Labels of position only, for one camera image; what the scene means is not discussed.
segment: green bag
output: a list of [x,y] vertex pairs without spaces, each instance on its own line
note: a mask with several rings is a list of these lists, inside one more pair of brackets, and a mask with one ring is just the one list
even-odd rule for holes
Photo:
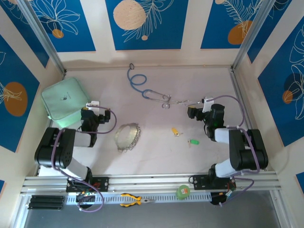
[[42,92],[48,117],[60,127],[68,127],[81,120],[81,109],[91,102],[76,78],[58,82]]

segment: yellow key tag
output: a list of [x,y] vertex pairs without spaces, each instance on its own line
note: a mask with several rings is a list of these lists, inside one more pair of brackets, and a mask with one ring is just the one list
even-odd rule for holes
[[176,128],[174,128],[174,127],[173,127],[171,130],[172,130],[174,136],[180,136],[180,135],[182,134],[182,133],[179,133],[179,132],[176,130]]

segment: green tape roll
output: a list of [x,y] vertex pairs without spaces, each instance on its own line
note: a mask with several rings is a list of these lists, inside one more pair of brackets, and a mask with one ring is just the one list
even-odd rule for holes
[[176,197],[179,200],[184,200],[190,195],[190,188],[187,185],[181,185],[176,191]]

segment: white floor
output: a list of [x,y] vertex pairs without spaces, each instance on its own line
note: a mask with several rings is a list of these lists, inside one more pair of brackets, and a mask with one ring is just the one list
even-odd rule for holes
[[[114,134],[99,135],[94,148],[75,147],[73,157],[89,166],[94,175],[109,174],[162,174],[207,172],[210,166],[229,156],[228,145],[212,142],[204,133],[203,122],[189,119],[187,107],[172,105],[162,109],[162,104],[142,98],[133,90],[126,70],[70,71],[68,77],[76,77],[101,106],[111,108],[117,115],[116,129],[122,124],[138,123],[142,134],[132,151],[117,151]],[[227,68],[137,68],[131,71],[145,74],[146,84],[139,89],[152,89],[170,94],[173,99],[199,101],[205,96],[235,95]],[[236,101],[221,98],[225,106],[225,124],[238,125],[242,116]],[[107,131],[110,123],[99,126]],[[175,137],[171,129],[180,133]],[[199,145],[188,146],[188,139],[199,140]],[[40,176],[54,176],[49,168],[40,170]]]

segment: pliers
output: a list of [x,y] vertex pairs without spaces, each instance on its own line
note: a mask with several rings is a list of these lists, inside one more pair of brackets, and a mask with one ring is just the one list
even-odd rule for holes
[[141,196],[137,197],[137,196],[131,195],[129,193],[123,193],[123,194],[121,194],[121,196],[131,197],[132,199],[136,200],[135,202],[132,202],[129,204],[121,203],[120,206],[122,206],[123,208],[128,208],[128,207],[131,207],[134,205],[141,205],[142,203],[154,203],[155,202],[155,200],[153,200],[153,199],[143,199]]

